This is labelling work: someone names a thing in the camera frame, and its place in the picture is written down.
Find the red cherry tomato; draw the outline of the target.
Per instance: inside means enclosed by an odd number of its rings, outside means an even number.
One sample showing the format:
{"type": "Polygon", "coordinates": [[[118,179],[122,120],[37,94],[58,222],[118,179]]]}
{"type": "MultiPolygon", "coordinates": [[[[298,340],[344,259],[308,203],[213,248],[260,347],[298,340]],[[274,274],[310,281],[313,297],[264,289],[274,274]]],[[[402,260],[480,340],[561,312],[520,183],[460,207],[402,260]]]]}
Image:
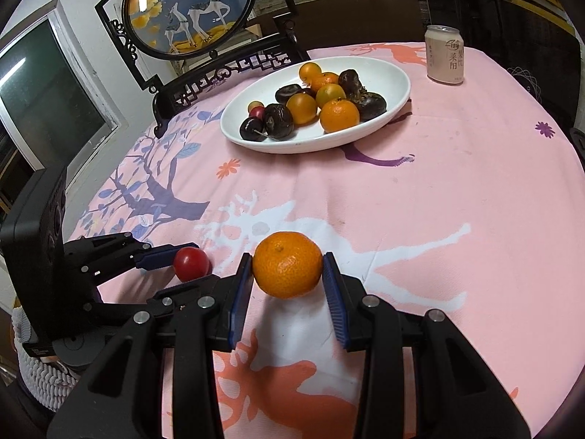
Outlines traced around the red cherry tomato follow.
{"type": "Polygon", "coordinates": [[[211,261],[205,251],[195,247],[179,249],[174,256],[173,267],[181,282],[204,278],[212,271],[211,261]]]}
{"type": "Polygon", "coordinates": [[[260,120],[263,120],[264,115],[265,115],[265,107],[264,106],[256,106],[250,111],[249,115],[251,117],[255,117],[255,118],[258,118],[260,120]]]}

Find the dark cherry with stem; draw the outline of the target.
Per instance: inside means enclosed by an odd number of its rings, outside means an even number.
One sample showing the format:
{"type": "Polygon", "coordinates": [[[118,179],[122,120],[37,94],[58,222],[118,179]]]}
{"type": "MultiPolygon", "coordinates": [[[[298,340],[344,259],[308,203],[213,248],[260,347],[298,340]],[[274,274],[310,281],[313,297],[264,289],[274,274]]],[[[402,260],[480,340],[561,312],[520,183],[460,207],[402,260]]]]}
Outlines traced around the dark cherry with stem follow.
{"type": "Polygon", "coordinates": [[[262,119],[254,116],[246,118],[239,128],[240,137],[249,142],[263,142],[268,133],[262,119]]]}

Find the brown longan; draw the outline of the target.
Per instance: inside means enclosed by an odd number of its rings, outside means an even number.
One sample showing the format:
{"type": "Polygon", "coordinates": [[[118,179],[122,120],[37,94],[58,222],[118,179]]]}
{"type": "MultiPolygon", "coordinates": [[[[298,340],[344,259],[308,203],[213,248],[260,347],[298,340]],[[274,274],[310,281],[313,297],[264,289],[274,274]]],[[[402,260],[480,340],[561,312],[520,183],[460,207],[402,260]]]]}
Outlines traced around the brown longan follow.
{"type": "Polygon", "coordinates": [[[258,100],[254,100],[248,104],[247,110],[249,113],[252,113],[257,107],[263,107],[263,103],[258,100]]]}

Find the brown water chestnut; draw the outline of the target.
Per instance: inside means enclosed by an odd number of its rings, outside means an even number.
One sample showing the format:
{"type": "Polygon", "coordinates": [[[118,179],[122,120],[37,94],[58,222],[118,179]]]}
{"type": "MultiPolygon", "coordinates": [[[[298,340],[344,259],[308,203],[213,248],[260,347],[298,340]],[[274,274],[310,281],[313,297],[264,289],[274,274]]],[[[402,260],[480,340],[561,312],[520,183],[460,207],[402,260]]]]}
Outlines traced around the brown water chestnut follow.
{"type": "Polygon", "coordinates": [[[290,109],[280,103],[269,104],[264,111],[264,124],[268,136],[274,140],[291,137],[294,119],[290,109]]]}

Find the large dark dried fruit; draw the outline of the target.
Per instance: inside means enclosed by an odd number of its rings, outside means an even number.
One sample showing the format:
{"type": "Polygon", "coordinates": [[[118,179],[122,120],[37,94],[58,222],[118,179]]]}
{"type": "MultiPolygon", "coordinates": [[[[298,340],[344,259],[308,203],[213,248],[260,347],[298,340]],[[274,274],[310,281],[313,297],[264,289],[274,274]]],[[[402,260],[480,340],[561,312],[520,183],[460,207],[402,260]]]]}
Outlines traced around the large dark dried fruit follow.
{"type": "Polygon", "coordinates": [[[352,98],[360,114],[360,121],[367,122],[382,114],[387,110],[386,99],[375,92],[361,92],[352,98]]]}

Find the pink beverage can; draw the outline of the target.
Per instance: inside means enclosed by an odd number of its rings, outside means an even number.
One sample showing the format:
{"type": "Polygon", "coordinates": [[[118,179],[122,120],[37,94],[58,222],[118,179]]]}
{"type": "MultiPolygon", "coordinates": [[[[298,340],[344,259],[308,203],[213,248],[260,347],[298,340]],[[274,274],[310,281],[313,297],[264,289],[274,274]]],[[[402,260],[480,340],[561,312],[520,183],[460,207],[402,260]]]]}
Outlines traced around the pink beverage can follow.
{"type": "Polygon", "coordinates": [[[429,25],[424,37],[427,76],[444,84],[461,84],[465,46],[460,32],[449,26],[429,25]]]}

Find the pink printed tablecloth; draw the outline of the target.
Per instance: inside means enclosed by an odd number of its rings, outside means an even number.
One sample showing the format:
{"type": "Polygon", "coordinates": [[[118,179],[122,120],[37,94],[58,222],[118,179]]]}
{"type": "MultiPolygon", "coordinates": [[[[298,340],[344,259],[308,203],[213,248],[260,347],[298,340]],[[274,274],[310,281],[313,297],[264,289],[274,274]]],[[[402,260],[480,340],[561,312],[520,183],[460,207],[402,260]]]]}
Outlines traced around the pink printed tablecloth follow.
{"type": "Polygon", "coordinates": [[[267,155],[222,135],[235,77],[140,136],[68,233],[197,243],[216,274],[273,232],[301,232],[395,308],[447,313],[539,433],[584,366],[584,172],[542,107],[484,53],[459,86],[421,44],[333,49],[411,79],[393,124],[343,148],[267,155]]]}

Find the dark wrinkled passion fruit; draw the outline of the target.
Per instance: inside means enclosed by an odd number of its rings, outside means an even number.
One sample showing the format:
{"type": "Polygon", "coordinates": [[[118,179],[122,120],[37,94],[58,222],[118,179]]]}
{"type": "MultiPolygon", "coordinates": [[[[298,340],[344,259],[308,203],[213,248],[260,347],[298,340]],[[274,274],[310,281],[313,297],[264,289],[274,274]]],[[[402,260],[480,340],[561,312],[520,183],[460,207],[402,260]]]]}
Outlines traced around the dark wrinkled passion fruit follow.
{"type": "Polygon", "coordinates": [[[337,83],[342,87],[348,97],[355,97],[364,91],[356,70],[350,68],[339,74],[337,83]]]}

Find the mandarin orange with stem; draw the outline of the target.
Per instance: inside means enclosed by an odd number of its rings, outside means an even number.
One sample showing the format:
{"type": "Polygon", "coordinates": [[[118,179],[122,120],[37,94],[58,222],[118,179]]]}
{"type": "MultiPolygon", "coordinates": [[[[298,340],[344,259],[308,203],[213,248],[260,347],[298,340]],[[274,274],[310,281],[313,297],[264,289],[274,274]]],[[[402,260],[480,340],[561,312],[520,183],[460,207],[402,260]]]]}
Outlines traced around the mandarin orange with stem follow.
{"type": "Polygon", "coordinates": [[[335,72],[326,71],[321,74],[315,74],[310,80],[309,87],[313,92],[319,91],[324,85],[329,83],[337,83],[338,75],[335,72]]]}

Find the small orange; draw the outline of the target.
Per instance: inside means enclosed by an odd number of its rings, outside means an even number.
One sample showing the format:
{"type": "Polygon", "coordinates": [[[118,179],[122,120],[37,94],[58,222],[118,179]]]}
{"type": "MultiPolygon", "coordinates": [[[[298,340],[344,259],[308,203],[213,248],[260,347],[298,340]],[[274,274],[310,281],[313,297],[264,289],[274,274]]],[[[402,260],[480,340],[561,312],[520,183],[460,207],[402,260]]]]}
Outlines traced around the small orange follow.
{"type": "Polygon", "coordinates": [[[360,113],[357,106],[347,99],[326,102],[320,111],[320,124],[326,133],[334,133],[357,126],[360,113]]]}

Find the yellow orange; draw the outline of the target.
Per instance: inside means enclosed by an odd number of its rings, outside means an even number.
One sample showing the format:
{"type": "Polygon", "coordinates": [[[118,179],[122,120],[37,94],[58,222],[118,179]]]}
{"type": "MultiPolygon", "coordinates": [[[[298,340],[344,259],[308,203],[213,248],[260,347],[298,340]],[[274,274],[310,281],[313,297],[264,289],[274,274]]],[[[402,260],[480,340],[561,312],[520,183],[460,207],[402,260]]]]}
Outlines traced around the yellow orange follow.
{"type": "Polygon", "coordinates": [[[319,108],[323,108],[331,100],[345,99],[344,89],[337,83],[326,83],[316,92],[315,101],[319,108]]]}
{"type": "Polygon", "coordinates": [[[287,109],[290,110],[292,121],[297,126],[312,123],[317,115],[315,99],[303,92],[295,94],[287,101],[287,109]]]}
{"type": "Polygon", "coordinates": [[[312,84],[315,77],[322,74],[321,67],[313,61],[308,61],[298,69],[298,77],[304,85],[312,84]]]}

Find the white oval plate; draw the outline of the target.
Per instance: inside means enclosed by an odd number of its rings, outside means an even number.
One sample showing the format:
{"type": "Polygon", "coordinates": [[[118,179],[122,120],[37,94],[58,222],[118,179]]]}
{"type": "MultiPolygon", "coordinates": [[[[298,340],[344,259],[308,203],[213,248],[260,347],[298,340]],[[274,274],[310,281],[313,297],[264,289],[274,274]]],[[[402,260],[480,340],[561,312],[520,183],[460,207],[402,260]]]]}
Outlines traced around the white oval plate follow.
{"type": "Polygon", "coordinates": [[[229,142],[252,151],[313,153],[374,134],[410,95],[410,79],[394,64],[326,57],[252,83],[228,103],[220,128],[229,142]]]}

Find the large mandarin orange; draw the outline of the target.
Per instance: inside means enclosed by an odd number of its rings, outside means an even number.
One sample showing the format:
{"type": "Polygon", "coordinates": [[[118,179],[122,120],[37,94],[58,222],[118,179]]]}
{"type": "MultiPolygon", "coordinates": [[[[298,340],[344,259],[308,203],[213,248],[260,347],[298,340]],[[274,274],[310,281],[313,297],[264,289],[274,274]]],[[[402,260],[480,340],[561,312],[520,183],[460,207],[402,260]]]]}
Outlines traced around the large mandarin orange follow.
{"type": "Polygon", "coordinates": [[[291,299],[316,288],[322,275],[323,256],[304,234],[276,232],[258,244],[252,267],[260,290],[275,298],[291,299]]]}

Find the dark oblong plum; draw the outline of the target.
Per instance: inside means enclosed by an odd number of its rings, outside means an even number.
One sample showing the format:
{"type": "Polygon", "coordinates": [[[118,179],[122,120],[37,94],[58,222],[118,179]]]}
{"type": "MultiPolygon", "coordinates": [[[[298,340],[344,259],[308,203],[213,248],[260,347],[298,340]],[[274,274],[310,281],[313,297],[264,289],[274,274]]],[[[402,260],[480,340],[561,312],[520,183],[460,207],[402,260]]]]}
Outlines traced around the dark oblong plum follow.
{"type": "Polygon", "coordinates": [[[295,94],[298,94],[302,91],[302,87],[298,84],[287,84],[281,88],[279,88],[275,93],[275,98],[277,103],[280,104],[287,104],[287,101],[293,97],[295,94]]]}

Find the round deer painting screen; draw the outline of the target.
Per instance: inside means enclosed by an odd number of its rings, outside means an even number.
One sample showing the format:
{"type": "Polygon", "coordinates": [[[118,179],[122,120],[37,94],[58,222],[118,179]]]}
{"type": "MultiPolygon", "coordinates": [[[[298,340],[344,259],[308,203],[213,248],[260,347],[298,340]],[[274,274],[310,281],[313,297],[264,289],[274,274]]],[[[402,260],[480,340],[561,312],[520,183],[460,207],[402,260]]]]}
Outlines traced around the round deer painting screen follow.
{"type": "Polygon", "coordinates": [[[159,60],[196,57],[228,39],[254,0],[122,0],[122,20],[136,47],[159,60]]]}

